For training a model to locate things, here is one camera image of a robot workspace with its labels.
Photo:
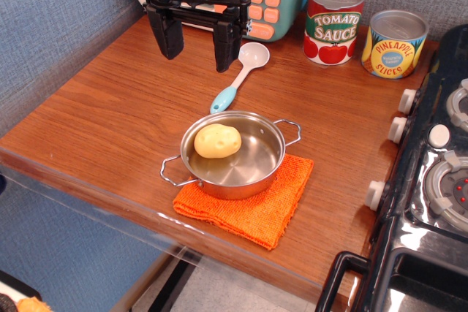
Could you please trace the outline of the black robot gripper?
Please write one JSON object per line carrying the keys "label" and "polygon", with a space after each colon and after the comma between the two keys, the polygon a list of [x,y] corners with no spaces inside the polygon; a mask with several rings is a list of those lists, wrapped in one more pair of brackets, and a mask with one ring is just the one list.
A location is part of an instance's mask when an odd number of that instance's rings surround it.
{"label": "black robot gripper", "polygon": [[[238,58],[242,34],[247,35],[252,30],[252,21],[248,19],[248,8],[251,0],[167,0],[169,4],[188,4],[196,8],[201,4],[222,5],[226,8],[239,10],[238,19],[234,23],[219,21],[214,26],[213,41],[217,72],[225,72],[231,63]],[[182,23],[173,17],[168,9],[160,9],[148,5],[146,7],[149,23],[162,55],[172,60],[184,49]]]}

